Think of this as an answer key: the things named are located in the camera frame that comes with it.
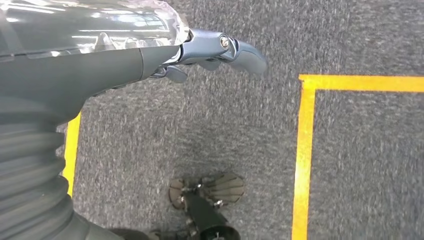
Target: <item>transparent plastic shell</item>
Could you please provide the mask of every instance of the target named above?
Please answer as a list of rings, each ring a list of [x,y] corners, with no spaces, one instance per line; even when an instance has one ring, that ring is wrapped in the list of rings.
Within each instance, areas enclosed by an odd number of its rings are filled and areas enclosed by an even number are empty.
[[[0,61],[182,44],[189,27],[158,0],[0,0]]]

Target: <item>yellow tape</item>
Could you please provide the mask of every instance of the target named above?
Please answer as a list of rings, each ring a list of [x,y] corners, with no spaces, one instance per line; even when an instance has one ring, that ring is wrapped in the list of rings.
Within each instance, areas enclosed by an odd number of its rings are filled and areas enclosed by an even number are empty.
[[[297,127],[296,170],[294,174],[293,226],[291,238],[308,235],[309,181],[314,129],[315,89],[302,88]]]
[[[67,125],[65,160],[66,167],[63,170],[63,177],[69,182],[67,194],[72,197],[74,190],[75,167],[77,163],[78,136],[80,133],[81,112]]]
[[[361,76],[361,75],[308,75],[301,74],[303,87],[316,90],[424,92],[422,76]]]
[[[291,238],[308,238],[309,188],[316,90],[424,93],[422,76],[301,74]]]

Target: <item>metal screw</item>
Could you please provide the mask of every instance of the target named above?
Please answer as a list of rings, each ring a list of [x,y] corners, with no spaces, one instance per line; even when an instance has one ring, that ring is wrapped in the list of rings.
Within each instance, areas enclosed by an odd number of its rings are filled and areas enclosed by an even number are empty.
[[[178,200],[179,200],[179,202],[180,202],[180,203],[182,203],[182,204],[183,204],[183,203],[184,203],[184,200],[185,200],[185,199],[184,199],[184,196],[179,196],[179,197],[178,197]]]
[[[221,36],[219,38],[219,42],[221,43],[221,47],[223,49],[228,49],[228,46],[230,45],[230,41],[227,36]]]
[[[187,221],[185,221],[185,224],[191,225],[193,223],[193,219],[187,218]]]
[[[190,236],[194,237],[194,236],[196,236],[196,234],[198,234],[198,231],[196,231],[194,229],[190,230]]]

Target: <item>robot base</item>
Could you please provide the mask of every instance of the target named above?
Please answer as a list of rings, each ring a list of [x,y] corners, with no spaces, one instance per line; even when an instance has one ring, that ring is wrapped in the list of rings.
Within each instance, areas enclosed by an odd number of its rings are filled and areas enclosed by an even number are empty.
[[[245,193],[245,183],[233,173],[178,178],[169,186],[169,201],[187,216],[186,230],[153,232],[151,240],[240,240],[240,234],[218,212]]]

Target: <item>gray carpet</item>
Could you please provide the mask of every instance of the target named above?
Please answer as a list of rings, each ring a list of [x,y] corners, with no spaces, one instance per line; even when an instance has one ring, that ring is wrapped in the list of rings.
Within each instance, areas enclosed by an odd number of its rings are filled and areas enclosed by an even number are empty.
[[[83,108],[76,210],[104,227],[177,229],[180,176],[232,171],[246,195],[224,214],[242,239],[291,237],[299,73],[424,75],[420,0],[174,0],[190,25],[257,46],[269,71],[185,68]],[[424,238],[424,96],[319,92],[310,239]]]

